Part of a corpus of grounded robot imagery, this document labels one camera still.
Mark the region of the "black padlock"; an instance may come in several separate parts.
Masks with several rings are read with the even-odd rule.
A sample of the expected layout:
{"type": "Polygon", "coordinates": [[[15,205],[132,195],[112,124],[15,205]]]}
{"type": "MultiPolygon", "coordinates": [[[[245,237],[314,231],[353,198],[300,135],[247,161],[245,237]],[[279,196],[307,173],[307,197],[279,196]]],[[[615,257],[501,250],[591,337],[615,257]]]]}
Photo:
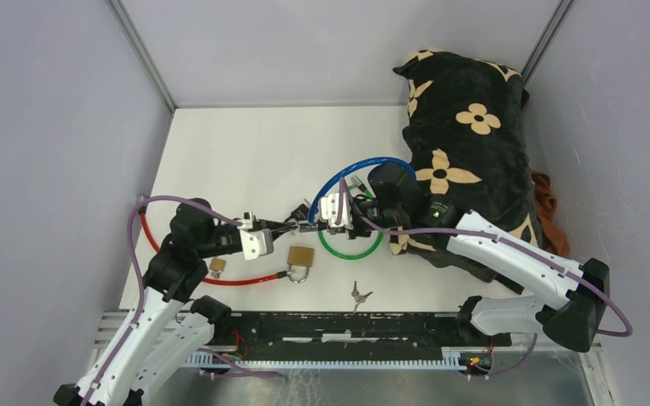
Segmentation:
{"type": "Polygon", "coordinates": [[[312,205],[308,200],[303,200],[284,220],[288,224],[310,224],[314,220],[309,218],[312,205]]]}

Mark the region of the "green cable lock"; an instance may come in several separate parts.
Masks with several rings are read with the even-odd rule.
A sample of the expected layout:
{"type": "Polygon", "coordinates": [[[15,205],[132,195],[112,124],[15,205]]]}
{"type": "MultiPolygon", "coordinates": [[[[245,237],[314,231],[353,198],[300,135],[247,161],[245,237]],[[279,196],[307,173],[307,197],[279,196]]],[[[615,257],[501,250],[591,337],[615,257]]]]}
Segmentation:
{"type": "MultiPolygon", "coordinates": [[[[354,189],[358,189],[361,192],[360,197],[367,197],[369,199],[372,199],[374,197],[373,193],[363,184],[361,179],[356,175],[353,175],[350,178],[349,190],[353,191],[354,189]]],[[[323,231],[318,231],[317,235],[322,247],[329,254],[345,261],[357,261],[368,257],[369,255],[373,254],[376,251],[377,247],[381,244],[383,240],[383,234],[379,233],[377,237],[374,239],[373,244],[367,250],[358,254],[346,254],[346,253],[341,253],[337,251],[335,248],[333,248],[326,240],[323,231]]]]}

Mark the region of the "blue cable lock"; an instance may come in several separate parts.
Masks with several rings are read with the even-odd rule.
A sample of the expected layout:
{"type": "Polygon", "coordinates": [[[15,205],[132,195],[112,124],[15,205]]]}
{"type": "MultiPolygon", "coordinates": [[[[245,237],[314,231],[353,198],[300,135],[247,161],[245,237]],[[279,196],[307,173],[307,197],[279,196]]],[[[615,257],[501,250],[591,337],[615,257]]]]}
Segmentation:
{"type": "Polygon", "coordinates": [[[373,198],[391,198],[400,200],[403,202],[403,206],[405,207],[407,214],[410,216],[410,226],[405,227],[404,229],[387,230],[376,226],[372,222],[370,225],[375,228],[377,232],[383,232],[388,235],[400,236],[418,234],[420,230],[413,226],[413,218],[411,216],[411,213],[415,210],[419,199],[416,171],[409,163],[390,156],[367,158],[351,164],[333,175],[325,185],[321,187],[316,195],[315,204],[311,208],[309,215],[309,218],[313,219],[314,222],[310,224],[301,224],[299,231],[302,233],[326,231],[325,224],[320,222],[318,218],[319,199],[333,192],[345,192],[350,203],[354,196],[348,190],[345,177],[368,167],[371,171],[368,173],[367,182],[374,194],[373,198]]]}

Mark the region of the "silver keys of brass padlock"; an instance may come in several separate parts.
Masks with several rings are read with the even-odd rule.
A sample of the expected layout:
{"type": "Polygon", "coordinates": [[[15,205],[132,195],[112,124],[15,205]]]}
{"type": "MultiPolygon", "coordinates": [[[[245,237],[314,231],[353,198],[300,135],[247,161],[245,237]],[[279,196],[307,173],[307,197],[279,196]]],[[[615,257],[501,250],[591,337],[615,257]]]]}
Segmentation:
{"type": "Polygon", "coordinates": [[[351,296],[354,300],[354,306],[353,306],[353,313],[356,313],[358,311],[358,308],[360,305],[364,304],[367,299],[373,294],[373,291],[367,292],[365,294],[362,294],[359,289],[358,289],[358,283],[357,281],[353,282],[353,288],[351,291],[351,296]]]}

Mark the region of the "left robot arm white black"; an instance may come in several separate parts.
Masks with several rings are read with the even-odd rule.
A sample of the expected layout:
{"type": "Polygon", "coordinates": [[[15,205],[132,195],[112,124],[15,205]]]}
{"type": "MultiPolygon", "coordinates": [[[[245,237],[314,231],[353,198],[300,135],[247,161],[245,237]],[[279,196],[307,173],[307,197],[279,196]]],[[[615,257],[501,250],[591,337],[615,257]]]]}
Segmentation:
{"type": "Polygon", "coordinates": [[[144,206],[178,203],[170,232],[143,272],[130,255],[138,296],[112,340],[91,369],[76,383],[54,394],[57,405],[145,405],[199,347],[226,342],[233,331],[230,308],[212,297],[197,299],[184,325],[159,340],[167,324],[189,302],[208,273],[207,258],[243,253],[247,260],[273,252],[273,242],[298,228],[297,222],[240,219],[215,212],[206,200],[157,195],[131,211],[135,221],[144,206]]]}

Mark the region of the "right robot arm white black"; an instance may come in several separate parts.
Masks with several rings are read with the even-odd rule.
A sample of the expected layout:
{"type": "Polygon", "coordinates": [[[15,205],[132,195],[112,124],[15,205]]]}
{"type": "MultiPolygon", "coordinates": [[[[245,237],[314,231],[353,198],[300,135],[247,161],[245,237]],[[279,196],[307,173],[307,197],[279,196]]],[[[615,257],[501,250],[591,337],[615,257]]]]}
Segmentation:
{"type": "Polygon", "coordinates": [[[466,345],[500,333],[544,334],[558,345],[588,352],[602,333],[609,297],[609,266],[584,263],[538,248],[498,228],[445,196],[425,195],[410,172],[394,163],[375,167],[374,198],[350,196],[350,209],[366,226],[396,236],[422,236],[424,246],[486,267],[528,294],[509,299],[471,296],[461,306],[455,335],[466,345]]]}

